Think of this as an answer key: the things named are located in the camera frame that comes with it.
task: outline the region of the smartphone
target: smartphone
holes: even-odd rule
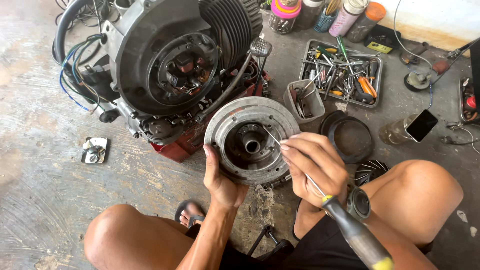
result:
[[[421,142],[432,131],[438,119],[428,110],[423,110],[405,129],[417,143]]]

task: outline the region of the tool tray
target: tool tray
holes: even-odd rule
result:
[[[307,42],[307,48],[305,50],[305,55],[303,56],[303,62],[302,62],[302,66],[301,66],[301,71],[300,71],[300,77],[299,77],[299,80],[302,80],[303,79],[303,74],[305,72],[305,66],[307,64],[307,62],[305,62],[305,60],[307,59],[308,57],[308,52],[310,50],[310,47],[318,47],[318,46],[322,46],[323,48],[336,48],[338,52],[341,52],[341,49],[338,47],[337,44],[332,44],[332,43],[328,43],[328,42],[323,42],[323,41],[319,41],[317,39],[310,39],[308,42]],[[345,48],[347,50],[347,54],[349,53],[354,53],[354,54],[370,54],[371,53],[371,50],[368,51],[368,52],[364,52],[364,51],[358,51],[358,50],[352,50],[352,49],[348,49],[348,48]],[[361,103],[359,101],[356,101],[354,99],[355,95],[352,95],[350,98],[348,97],[341,97],[341,96],[337,96],[335,94],[332,94],[332,93],[329,93],[329,96],[333,97],[333,98],[337,98],[337,99],[341,99],[341,100],[344,100],[345,102],[349,102],[349,103],[353,103],[353,104],[356,104],[356,105],[361,105],[361,106],[364,106],[364,107],[368,107],[368,108],[375,108],[377,107],[378,103],[380,102],[380,95],[381,95],[381,90],[380,90],[380,86],[381,86],[381,82],[382,82],[382,71],[384,69],[384,63],[382,61],[382,59],[380,57],[377,57],[377,56],[374,56],[372,55],[373,57],[349,57],[348,59],[352,62],[352,61],[369,61],[373,58],[375,58],[377,61],[378,61],[378,71],[377,71],[377,75],[375,77],[375,80],[373,81],[373,88],[375,88],[376,92],[377,92],[377,98],[375,99],[375,103],[374,104],[366,104],[366,103]],[[325,91],[324,90],[319,90],[319,92],[321,94],[325,94]]]

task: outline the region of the knee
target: knee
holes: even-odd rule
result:
[[[416,191],[441,191],[461,199],[463,190],[455,178],[442,166],[425,160],[408,160],[399,164],[402,184]]]
[[[127,204],[114,205],[98,215],[88,226],[84,240],[85,256],[90,262],[98,261],[108,246],[115,245],[115,237],[122,233],[125,223],[141,213]]]

